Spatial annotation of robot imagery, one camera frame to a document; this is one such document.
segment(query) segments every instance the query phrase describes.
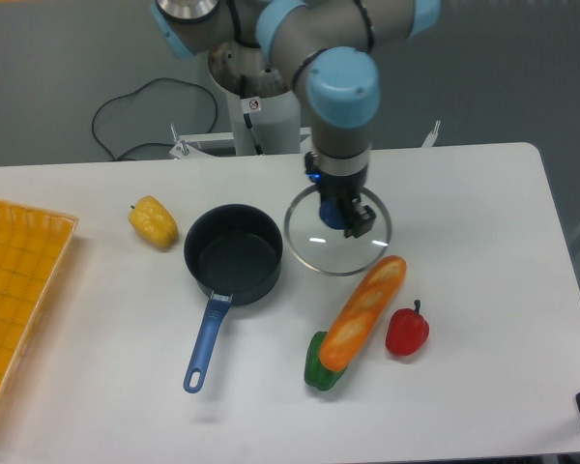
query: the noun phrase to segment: warning sticker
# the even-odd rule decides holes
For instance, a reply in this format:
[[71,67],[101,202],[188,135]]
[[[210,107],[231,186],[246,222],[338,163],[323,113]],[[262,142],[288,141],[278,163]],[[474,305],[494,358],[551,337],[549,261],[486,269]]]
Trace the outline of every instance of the warning sticker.
[[255,113],[262,109],[262,103],[258,97],[241,100],[241,109],[243,113]]

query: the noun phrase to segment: glass lid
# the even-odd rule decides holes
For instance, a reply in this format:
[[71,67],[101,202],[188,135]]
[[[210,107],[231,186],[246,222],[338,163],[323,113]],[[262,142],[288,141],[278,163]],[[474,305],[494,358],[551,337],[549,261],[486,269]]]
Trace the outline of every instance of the glass lid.
[[283,232],[293,253],[310,269],[329,276],[351,276],[375,264],[387,251],[392,237],[391,218],[372,191],[362,190],[362,204],[371,207],[376,219],[359,238],[344,237],[320,219],[320,193],[316,186],[303,190],[290,204]]

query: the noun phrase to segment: black saucepan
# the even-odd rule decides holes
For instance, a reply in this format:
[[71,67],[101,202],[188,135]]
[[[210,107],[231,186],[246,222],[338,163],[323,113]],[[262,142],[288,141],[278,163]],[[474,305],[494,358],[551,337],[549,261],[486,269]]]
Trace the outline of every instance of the black saucepan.
[[273,289],[282,252],[276,223],[252,206],[219,206],[193,224],[185,240],[185,260],[209,301],[185,376],[187,392],[202,388],[230,306],[249,305]]

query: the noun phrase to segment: robotic arm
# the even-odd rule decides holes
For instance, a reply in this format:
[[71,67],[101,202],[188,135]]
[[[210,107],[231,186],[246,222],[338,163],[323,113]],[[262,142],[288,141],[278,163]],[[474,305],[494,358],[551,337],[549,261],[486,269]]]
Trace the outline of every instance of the robotic arm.
[[[312,124],[313,147],[304,163],[320,192],[320,218],[346,237],[360,237],[376,219],[361,200],[371,122],[380,102],[378,70],[368,53],[378,44],[418,34],[439,13],[440,0],[157,0],[153,5],[175,53],[230,43],[247,70],[235,72],[241,92],[250,81],[251,93],[261,97],[294,92]],[[254,65],[258,60],[271,85],[263,85],[267,76],[261,63]],[[281,89],[272,85],[279,76]]]

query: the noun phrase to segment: green bell pepper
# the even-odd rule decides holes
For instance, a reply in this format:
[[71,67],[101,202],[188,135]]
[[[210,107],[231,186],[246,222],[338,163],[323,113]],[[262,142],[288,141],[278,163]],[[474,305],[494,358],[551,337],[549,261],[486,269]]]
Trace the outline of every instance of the green bell pepper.
[[305,383],[321,392],[330,390],[346,371],[346,369],[343,369],[339,372],[333,372],[320,362],[320,346],[325,336],[327,336],[326,332],[316,332],[311,338],[309,348],[307,348],[304,373]]

